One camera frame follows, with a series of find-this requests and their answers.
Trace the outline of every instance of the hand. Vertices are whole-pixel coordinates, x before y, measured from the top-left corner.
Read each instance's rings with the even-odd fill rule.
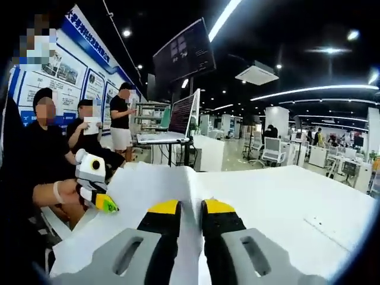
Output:
[[[67,179],[58,183],[58,193],[65,204],[79,204],[79,195],[75,179]]]
[[[88,123],[87,122],[83,122],[81,123],[79,126],[78,126],[78,129],[82,130],[82,129],[87,129],[88,128]]]

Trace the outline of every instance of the laptop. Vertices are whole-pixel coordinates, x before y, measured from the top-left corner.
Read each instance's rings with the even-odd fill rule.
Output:
[[[170,144],[189,141],[186,135],[189,130],[194,100],[195,95],[193,94],[173,104],[167,132],[161,132],[159,134],[138,134],[137,142],[139,144]]]

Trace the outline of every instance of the laptop screen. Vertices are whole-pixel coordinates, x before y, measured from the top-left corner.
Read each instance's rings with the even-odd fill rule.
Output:
[[[191,95],[173,104],[172,116],[168,128],[169,132],[178,132],[186,136],[193,101],[194,95]]]

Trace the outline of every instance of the white bandage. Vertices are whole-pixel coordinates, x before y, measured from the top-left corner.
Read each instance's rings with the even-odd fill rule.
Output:
[[[53,184],[53,193],[54,193],[54,196],[57,199],[58,203],[64,204],[65,202],[63,201],[62,197],[60,196],[60,194],[58,192],[58,183],[60,183],[60,182],[61,181],[54,182],[54,184]]]

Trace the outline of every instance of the white shorts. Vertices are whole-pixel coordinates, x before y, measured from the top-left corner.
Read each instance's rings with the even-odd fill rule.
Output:
[[[126,150],[127,147],[132,147],[132,135],[128,129],[111,128],[111,137],[115,150]]]

